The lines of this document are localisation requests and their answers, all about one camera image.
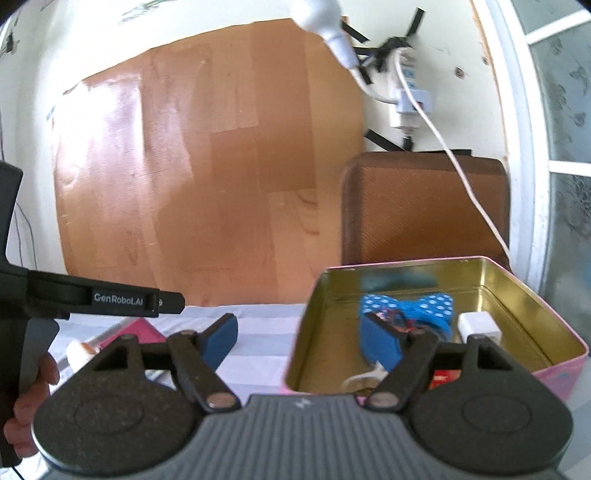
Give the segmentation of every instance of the metal pivot screw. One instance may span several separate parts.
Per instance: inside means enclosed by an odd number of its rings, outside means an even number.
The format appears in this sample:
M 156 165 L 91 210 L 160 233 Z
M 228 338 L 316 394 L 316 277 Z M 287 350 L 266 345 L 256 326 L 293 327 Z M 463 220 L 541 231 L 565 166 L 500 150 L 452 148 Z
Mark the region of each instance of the metal pivot screw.
M 378 392 L 369 399 L 373 408 L 394 408 L 400 399 L 390 392 Z
M 236 405 L 236 397 L 227 392 L 214 393 L 208 396 L 207 405 L 215 410 L 225 410 Z

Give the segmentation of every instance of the white cable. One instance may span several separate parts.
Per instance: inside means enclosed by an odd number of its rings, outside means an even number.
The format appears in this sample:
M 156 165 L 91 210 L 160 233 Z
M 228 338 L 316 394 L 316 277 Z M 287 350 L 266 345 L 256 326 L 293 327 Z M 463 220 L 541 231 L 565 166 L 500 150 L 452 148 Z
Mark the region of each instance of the white cable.
M 413 107 L 415 107 L 415 110 L 423 118 L 423 120 L 425 120 L 425 123 L 431 129 L 431 131 L 433 132 L 433 135 L 435 135 L 437 140 L 439 140 L 439 143 L 441 144 L 441 146 L 445 150 L 445 153 L 447 154 L 447 156 L 451 160 L 454 168 L 456 169 L 457 174 L 460 176 L 460 179 L 461 179 L 462 183 L 464 184 L 464 188 L 466 189 L 466 193 L 468 194 L 469 199 L 472 201 L 472 203 L 474 204 L 474 207 L 476 207 L 476 210 L 478 210 L 478 212 L 482 215 L 482 218 L 484 218 L 484 221 L 489 226 L 492 233 L 495 235 L 495 238 L 500 243 L 501 247 L 503 248 L 503 250 L 505 252 L 505 255 L 507 256 L 507 260 L 509 261 L 509 266 L 511 266 L 511 254 L 509 252 L 509 247 L 505 243 L 505 240 L 503 239 L 502 235 L 499 233 L 498 229 L 496 228 L 496 226 L 493 223 L 493 221 L 491 220 L 491 218 L 488 216 L 488 213 L 486 212 L 486 210 L 482 207 L 482 205 L 480 204 L 480 202 L 478 201 L 478 199 L 474 195 L 474 191 L 472 190 L 472 187 L 470 185 L 470 181 L 466 177 L 466 174 L 464 173 L 464 170 L 462 169 L 462 166 L 458 162 L 456 156 L 453 154 L 453 152 L 449 149 L 449 147 L 445 143 L 445 140 L 441 136 L 441 133 L 439 133 L 439 130 L 437 130 L 437 128 L 435 127 L 435 125 L 433 125 L 433 122 L 431 122 L 430 118 L 427 116 L 425 111 L 421 108 L 421 106 L 418 104 L 418 102 L 414 99 L 413 93 L 410 91 L 410 88 L 408 87 L 408 83 L 406 81 L 406 78 L 404 77 L 404 74 L 402 73 L 402 65 L 401 65 L 402 54 L 404 53 L 405 50 L 406 50 L 406 48 L 399 48 L 394 52 L 394 65 L 396 67 L 396 74 L 400 78 L 400 82 L 402 83 L 402 86 L 404 87 L 404 91 L 408 95 L 408 98 L 410 99 Z
M 363 75 L 361 75 L 361 71 L 358 68 L 350 69 L 349 71 L 351 72 L 351 75 L 353 76 L 353 78 L 357 82 L 357 85 L 359 85 L 359 88 L 361 88 L 371 98 L 373 98 L 374 100 L 377 100 L 378 102 L 389 103 L 390 105 L 397 105 L 398 104 L 398 99 L 382 97 L 381 95 L 375 93 L 369 87 L 369 85 L 367 83 L 365 83 L 365 79 L 363 78 Z

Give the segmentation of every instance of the white charger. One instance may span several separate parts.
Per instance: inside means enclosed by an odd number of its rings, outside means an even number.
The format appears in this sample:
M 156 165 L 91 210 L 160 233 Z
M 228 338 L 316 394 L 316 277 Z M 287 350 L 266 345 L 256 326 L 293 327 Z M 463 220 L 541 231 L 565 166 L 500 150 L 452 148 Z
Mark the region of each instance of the white charger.
M 486 335 L 497 345 L 501 344 L 503 334 L 501 329 L 488 312 L 466 312 L 459 314 L 457 329 L 466 343 L 470 335 Z

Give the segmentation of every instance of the finger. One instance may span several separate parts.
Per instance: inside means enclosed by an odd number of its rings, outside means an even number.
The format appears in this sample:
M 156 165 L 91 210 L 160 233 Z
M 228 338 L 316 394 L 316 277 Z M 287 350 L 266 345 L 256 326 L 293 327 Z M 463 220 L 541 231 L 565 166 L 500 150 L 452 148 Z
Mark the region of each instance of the finger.
M 14 453 L 17 454 L 19 458 L 28 458 L 36 455 L 39 450 L 34 443 L 19 443 L 18 445 L 14 446 Z
M 33 443 L 33 431 L 30 425 L 20 425 L 16 419 L 11 419 L 4 426 L 4 436 L 10 445 Z
M 49 354 L 45 354 L 39 362 L 38 380 L 43 380 L 50 385 L 57 385 L 60 381 L 60 371 L 55 359 Z
M 42 381 L 35 382 L 14 404 L 14 416 L 18 422 L 21 425 L 30 425 L 35 412 L 48 397 L 49 385 Z

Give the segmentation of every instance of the brown chair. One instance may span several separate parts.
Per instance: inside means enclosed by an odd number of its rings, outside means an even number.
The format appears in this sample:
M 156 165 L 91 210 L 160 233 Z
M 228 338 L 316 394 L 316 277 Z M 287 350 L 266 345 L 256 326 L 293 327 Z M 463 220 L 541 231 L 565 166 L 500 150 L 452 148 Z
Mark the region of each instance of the brown chair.
M 502 163 L 458 157 L 476 198 L 509 236 Z M 343 265 L 483 255 L 509 262 L 445 154 L 363 153 L 348 165 L 342 197 Z

